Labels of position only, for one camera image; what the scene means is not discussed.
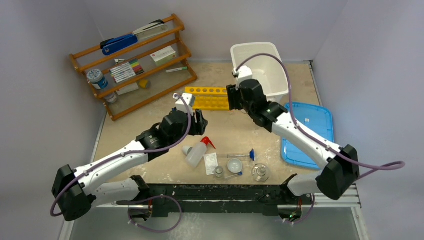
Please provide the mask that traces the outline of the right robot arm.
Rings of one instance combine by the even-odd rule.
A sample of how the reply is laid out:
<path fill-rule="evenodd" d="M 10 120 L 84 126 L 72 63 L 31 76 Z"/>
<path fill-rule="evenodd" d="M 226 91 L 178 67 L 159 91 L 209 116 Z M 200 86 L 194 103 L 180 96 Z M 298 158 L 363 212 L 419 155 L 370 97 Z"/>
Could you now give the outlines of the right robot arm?
<path fill-rule="evenodd" d="M 319 172 L 293 174 L 286 179 L 280 191 L 284 202 L 292 204 L 300 196 L 316 193 L 336 201 L 358 179 L 358 153 L 354 147 L 341 147 L 301 124 L 281 104 L 268 101 L 257 80 L 228 85 L 226 92 L 230 110 L 245 110 L 257 126 L 288 140 L 319 167 Z"/>

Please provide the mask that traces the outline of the yellow test tube rack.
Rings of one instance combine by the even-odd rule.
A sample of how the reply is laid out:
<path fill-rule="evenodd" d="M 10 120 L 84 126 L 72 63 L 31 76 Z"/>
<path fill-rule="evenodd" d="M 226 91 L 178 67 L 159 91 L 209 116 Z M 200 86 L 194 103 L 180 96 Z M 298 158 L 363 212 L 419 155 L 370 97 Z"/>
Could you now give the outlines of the yellow test tube rack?
<path fill-rule="evenodd" d="M 203 111 L 229 111 L 228 93 L 225 87 L 186 86 L 184 92 L 195 97 L 194 109 Z"/>

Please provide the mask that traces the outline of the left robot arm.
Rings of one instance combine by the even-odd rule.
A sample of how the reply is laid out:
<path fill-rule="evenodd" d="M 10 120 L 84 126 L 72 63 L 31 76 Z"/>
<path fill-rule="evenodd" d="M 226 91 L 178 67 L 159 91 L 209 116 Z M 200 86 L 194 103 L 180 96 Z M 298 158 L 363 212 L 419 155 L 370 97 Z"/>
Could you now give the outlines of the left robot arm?
<path fill-rule="evenodd" d="M 101 188 L 105 182 L 168 153 L 187 136 L 204 135 L 208 125 L 201 110 L 196 109 L 190 114 L 174 108 L 161 122 L 143 131 L 115 153 L 77 168 L 68 164 L 62 166 L 52 185 L 55 199 L 50 215 L 63 216 L 67 222 L 81 218 L 106 198 L 107 194 Z"/>

